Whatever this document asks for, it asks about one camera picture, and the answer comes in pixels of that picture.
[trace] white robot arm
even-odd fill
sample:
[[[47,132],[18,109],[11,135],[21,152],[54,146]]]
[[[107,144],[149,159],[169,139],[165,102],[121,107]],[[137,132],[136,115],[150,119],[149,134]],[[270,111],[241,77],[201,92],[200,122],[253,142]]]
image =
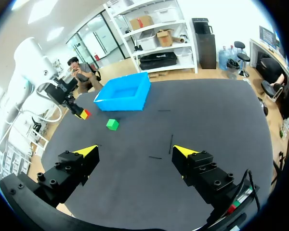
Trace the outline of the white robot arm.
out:
[[[57,72],[49,59],[42,53],[41,47],[34,38],[27,38],[17,47],[14,59],[15,71],[8,86],[7,101],[0,115],[0,154],[6,152],[13,123],[21,113],[30,112],[28,110],[21,111],[26,99],[30,95],[37,94],[46,100],[50,100],[40,91],[45,83],[52,83],[57,86],[57,83],[51,80],[57,76]],[[59,111],[60,117],[57,120],[45,120],[49,122],[58,121],[62,116],[60,108]]]

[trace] black mat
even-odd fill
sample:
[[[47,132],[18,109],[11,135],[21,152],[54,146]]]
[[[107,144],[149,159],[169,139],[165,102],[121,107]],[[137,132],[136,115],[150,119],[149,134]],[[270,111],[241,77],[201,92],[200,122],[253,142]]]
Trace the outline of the black mat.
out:
[[[68,113],[42,157],[45,170],[65,150],[99,144],[100,163],[84,187],[66,202],[84,221],[108,227],[190,231],[206,223],[212,207],[187,187],[171,162],[173,144],[206,150],[238,184],[249,168],[268,194],[273,174],[268,125],[259,101],[244,81],[199,79],[152,83],[143,111],[102,112],[96,94],[81,95],[77,104],[92,112],[82,121]],[[106,127],[119,120],[117,131]],[[246,213],[256,212],[252,203]]]

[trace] cardboard box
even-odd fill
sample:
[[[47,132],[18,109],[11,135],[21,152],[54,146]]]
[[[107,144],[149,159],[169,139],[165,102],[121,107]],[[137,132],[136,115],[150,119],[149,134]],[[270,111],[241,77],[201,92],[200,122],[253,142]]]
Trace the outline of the cardboard box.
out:
[[[133,28],[133,30],[138,30],[140,28],[153,25],[154,23],[152,21],[151,16],[145,15],[145,16],[141,16],[139,18],[135,18],[133,20],[130,20],[130,24],[131,24],[131,27]]]
[[[167,30],[159,30],[159,32],[157,32],[157,37],[162,47],[172,46],[172,43],[173,43],[172,36],[171,36],[172,31],[173,30],[171,29],[167,29]]]
[[[153,72],[149,73],[149,78],[159,77],[159,76],[166,76],[168,75],[169,71],[159,71],[159,72]]]

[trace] wooden floor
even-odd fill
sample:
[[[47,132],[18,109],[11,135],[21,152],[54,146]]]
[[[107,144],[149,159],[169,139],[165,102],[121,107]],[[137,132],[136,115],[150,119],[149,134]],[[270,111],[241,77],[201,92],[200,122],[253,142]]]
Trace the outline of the wooden floor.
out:
[[[257,72],[255,68],[247,67],[247,71],[250,74],[250,77],[248,78],[251,82],[251,86],[255,91],[255,94],[260,97],[264,98],[264,93],[261,88],[261,81],[262,77]],[[123,60],[121,62],[111,64],[109,66],[106,66],[102,69],[100,69],[100,73],[102,75],[101,83],[104,85],[107,83],[108,80],[117,78],[124,75],[134,74],[136,73],[136,69],[130,59]],[[226,71],[220,70],[220,69],[201,69],[201,67],[198,65],[198,74],[194,73],[193,69],[187,69],[187,70],[174,70],[170,71],[165,76],[159,76],[159,77],[153,77],[150,78],[151,82],[157,82],[157,81],[166,81],[166,80],[183,80],[183,79],[202,79],[202,78],[220,78],[220,79],[228,79],[226,75]],[[238,80],[242,80],[242,76],[237,76]],[[276,103],[270,101],[267,99],[266,101],[267,107],[269,109],[269,114],[266,117],[270,134],[271,134],[271,140],[272,140],[272,148],[273,148],[273,159],[278,162],[278,154],[279,152],[287,152],[287,143],[288,139],[282,140],[279,136],[279,129],[283,124],[282,116],[278,110],[278,107]],[[56,112],[53,115],[54,118],[58,117],[58,112]],[[60,124],[58,123],[51,123],[48,125],[47,132],[45,137],[50,140],[52,135],[54,134],[57,126]],[[40,157],[33,155],[31,158],[31,166],[28,172],[29,177],[31,177],[33,180],[36,181],[36,174],[38,172],[44,172],[44,169],[41,165]],[[59,205],[57,207],[60,211],[72,216],[70,211],[64,206]]]

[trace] black duffel bag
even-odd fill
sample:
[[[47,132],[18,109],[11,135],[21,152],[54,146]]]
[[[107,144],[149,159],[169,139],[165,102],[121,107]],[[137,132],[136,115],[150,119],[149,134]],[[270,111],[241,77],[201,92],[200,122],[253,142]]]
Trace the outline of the black duffel bag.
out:
[[[140,68],[148,70],[177,64],[177,56],[173,52],[156,53],[140,59]]]

